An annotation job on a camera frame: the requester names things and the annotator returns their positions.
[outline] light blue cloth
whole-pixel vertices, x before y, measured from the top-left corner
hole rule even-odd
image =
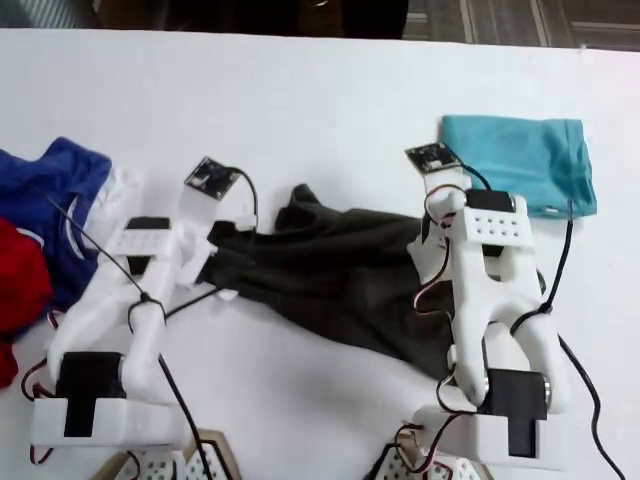
[[[440,140],[494,190],[524,196],[531,216],[567,218],[569,199],[574,217],[597,211],[580,120],[446,115]]]

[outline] table surface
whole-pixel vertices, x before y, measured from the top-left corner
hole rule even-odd
[[[4,30],[0,148],[36,158],[67,136],[140,169],[153,200],[145,213],[160,214],[209,155],[250,173],[267,231],[301,182],[331,207],[420,215],[423,187],[403,150],[433,141],[443,114],[583,119],[599,213],[578,222],[554,316],[599,388],[606,447],[638,478],[640,257],[623,215],[640,173],[638,79],[640,55],[622,52]],[[246,211],[248,190],[234,190],[225,208]],[[534,227],[551,278],[564,225]],[[50,334],[40,325],[15,346],[23,371]],[[435,400],[434,381],[400,361],[324,340],[241,299],[176,316],[164,352],[197,424],[224,431],[250,480],[362,478],[400,421]],[[613,478],[589,432],[591,400],[569,371],[569,470],[493,468],[496,479]],[[108,456],[61,450],[31,466],[31,413],[17,382],[0,392],[0,477],[88,478]]]

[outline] dark gray cloth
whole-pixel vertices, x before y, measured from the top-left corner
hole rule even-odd
[[[275,230],[252,238],[232,223],[216,222],[209,240],[219,251],[202,277],[325,338],[402,359],[436,379],[447,374],[449,317],[412,310],[420,285],[406,246],[420,232],[419,219],[340,213],[300,185]],[[450,282],[433,290],[421,310],[451,312]]]

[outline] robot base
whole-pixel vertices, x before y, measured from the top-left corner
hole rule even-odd
[[[413,423],[424,425],[416,432],[418,445],[426,454],[433,439],[451,414],[437,407],[426,406],[416,412]],[[468,458],[485,465],[518,468],[564,470],[563,429],[558,415],[536,421],[536,457],[509,455],[508,420],[493,415],[462,415],[447,427],[438,450]]]
[[[67,437],[67,399],[37,399],[31,427],[34,446],[108,447],[181,450],[189,442],[184,413],[177,405],[122,398],[96,400],[91,436]]]

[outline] floor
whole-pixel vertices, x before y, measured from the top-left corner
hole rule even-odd
[[[640,51],[640,0],[410,0],[403,38]]]

